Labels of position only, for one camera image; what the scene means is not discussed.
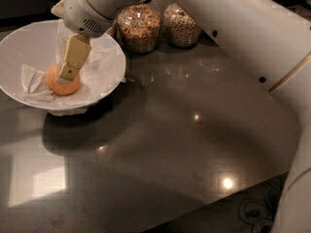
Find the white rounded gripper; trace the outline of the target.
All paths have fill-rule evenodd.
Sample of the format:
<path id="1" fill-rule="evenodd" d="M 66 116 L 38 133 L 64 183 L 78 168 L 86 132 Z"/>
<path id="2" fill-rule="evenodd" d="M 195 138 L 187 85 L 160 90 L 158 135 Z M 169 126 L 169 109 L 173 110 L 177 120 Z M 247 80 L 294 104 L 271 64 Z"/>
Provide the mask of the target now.
<path id="1" fill-rule="evenodd" d="M 51 13 L 63 18 L 67 28 L 80 33 L 62 37 L 59 42 L 60 60 L 56 71 L 59 83 L 69 84 L 78 76 L 91 51 L 89 38 L 100 37 L 112 25 L 117 14 L 117 2 L 60 0 L 52 7 Z"/>

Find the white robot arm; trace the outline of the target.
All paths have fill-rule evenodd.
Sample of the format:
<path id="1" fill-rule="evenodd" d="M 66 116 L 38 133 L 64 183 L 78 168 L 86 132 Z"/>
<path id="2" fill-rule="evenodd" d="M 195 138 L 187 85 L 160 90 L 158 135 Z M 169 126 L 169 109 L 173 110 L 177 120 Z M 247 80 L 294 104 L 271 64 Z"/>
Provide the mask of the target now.
<path id="1" fill-rule="evenodd" d="M 101 36 L 143 0 L 60 0 L 52 13 L 72 31 Z M 302 134 L 271 233 L 311 232 L 311 22 L 272 0 L 172 0 L 275 99 Z"/>

